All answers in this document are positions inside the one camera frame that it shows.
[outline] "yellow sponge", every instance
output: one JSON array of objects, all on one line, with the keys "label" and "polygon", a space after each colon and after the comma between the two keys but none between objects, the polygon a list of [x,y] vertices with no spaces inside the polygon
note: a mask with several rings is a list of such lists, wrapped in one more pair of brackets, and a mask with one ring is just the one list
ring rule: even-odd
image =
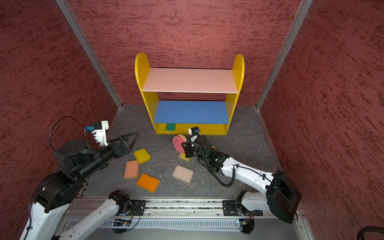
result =
[{"label": "yellow sponge", "polygon": [[144,162],[147,162],[147,161],[149,161],[151,159],[151,156],[149,155],[147,150],[145,150],[145,148],[142,148],[140,150],[134,151],[133,155],[135,156],[136,160],[140,164],[142,164]]},{"label": "yellow sponge", "polygon": [[181,158],[181,159],[183,159],[183,160],[185,160],[187,162],[189,162],[189,160],[191,159],[191,158],[186,158],[184,152],[179,154],[179,158]]}]

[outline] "sponge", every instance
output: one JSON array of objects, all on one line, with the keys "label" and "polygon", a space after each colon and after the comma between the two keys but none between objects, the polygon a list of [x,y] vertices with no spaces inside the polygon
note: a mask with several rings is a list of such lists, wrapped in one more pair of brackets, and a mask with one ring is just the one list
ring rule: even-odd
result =
[{"label": "sponge", "polygon": [[176,130],[176,124],[175,123],[167,123],[166,131],[174,132],[175,130]]},{"label": "sponge", "polygon": [[190,157],[189,157],[189,158],[186,158],[186,157],[185,157],[185,153],[180,153],[180,154],[179,154],[179,158],[181,158],[181,159],[183,159],[183,160],[185,160],[185,161],[187,161],[187,162],[189,162],[189,160],[191,159]]},{"label": "sponge", "polygon": [[147,161],[149,161],[151,159],[151,156],[149,155],[147,150],[145,150],[145,148],[142,148],[140,150],[134,151],[133,155],[135,156],[136,160],[140,164],[142,164],[144,162],[147,162]]},{"label": "sponge", "polygon": [[139,180],[137,181],[136,185],[140,186],[144,189],[147,189],[150,192],[155,192],[157,186],[159,185],[160,180],[156,179],[154,177],[151,177],[145,173],[143,173]]},{"label": "sponge", "polygon": [[173,171],[172,176],[186,183],[190,183],[193,176],[193,170],[177,165],[175,170]]},{"label": "sponge", "polygon": [[172,139],[173,146],[175,147],[176,151],[179,153],[184,152],[184,148],[181,146],[182,142],[186,142],[187,139],[185,138],[184,135],[179,134]]},{"label": "sponge", "polygon": [[139,177],[139,162],[134,161],[127,161],[127,164],[125,165],[125,179],[130,178],[138,178]]}]

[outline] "pink shelf board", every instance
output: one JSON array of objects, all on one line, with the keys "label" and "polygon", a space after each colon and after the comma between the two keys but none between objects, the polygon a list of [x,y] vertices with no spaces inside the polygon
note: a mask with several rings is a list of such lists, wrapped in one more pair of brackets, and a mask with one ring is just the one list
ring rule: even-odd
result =
[{"label": "pink shelf board", "polygon": [[232,70],[151,68],[144,92],[237,93]]}]

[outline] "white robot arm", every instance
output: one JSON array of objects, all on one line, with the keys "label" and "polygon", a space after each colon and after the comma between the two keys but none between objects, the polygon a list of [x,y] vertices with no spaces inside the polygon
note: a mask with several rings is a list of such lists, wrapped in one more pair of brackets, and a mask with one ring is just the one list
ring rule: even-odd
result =
[{"label": "white robot arm", "polygon": [[28,219],[20,240],[84,240],[106,219],[116,215],[119,211],[119,202],[116,202],[112,198],[107,199],[98,209],[89,214],[74,227],[61,233],[60,236],[53,236],[56,227],[68,206],[69,204],[65,204],[46,213],[43,205],[39,202],[34,203],[31,208],[31,215],[33,216],[31,227],[29,227],[30,220]]},{"label": "white robot arm", "polygon": [[[301,194],[282,171],[274,174],[261,171],[216,151],[205,136],[200,135],[198,127],[189,129],[189,134],[187,142],[181,144],[186,157],[196,156],[203,161],[208,172],[224,187],[230,187],[234,180],[238,179],[264,195],[260,200],[253,197],[253,193],[245,192],[239,196],[240,209],[245,207],[248,211],[268,210],[284,222],[293,222]],[[227,177],[232,177],[230,183],[225,184],[216,176],[219,171]]]}]

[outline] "beige sponge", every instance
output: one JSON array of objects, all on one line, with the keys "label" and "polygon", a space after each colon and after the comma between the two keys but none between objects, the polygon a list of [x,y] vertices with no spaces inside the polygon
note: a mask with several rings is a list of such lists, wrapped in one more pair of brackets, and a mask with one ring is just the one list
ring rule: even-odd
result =
[{"label": "beige sponge", "polygon": [[127,164],[125,165],[125,179],[131,179],[131,178],[138,178],[139,176],[139,162],[134,161],[127,161]]},{"label": "beige sponge", "polygon": [[172,176],[186,183],[190,183],[193,176],[193,170],[177,165],[175,170],[173,171]]}]

